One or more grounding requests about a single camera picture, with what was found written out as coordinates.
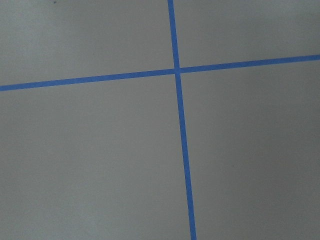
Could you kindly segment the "brown paper table cover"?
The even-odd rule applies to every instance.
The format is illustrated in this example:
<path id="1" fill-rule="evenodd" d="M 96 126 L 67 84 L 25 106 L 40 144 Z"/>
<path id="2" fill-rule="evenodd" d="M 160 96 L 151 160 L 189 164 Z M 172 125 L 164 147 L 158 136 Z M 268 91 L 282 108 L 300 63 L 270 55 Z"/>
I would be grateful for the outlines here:
<path id="1" fill-rule="evenodd" d="M 317 240 L 317 0 L 3 0 L 3 240 Z"/>

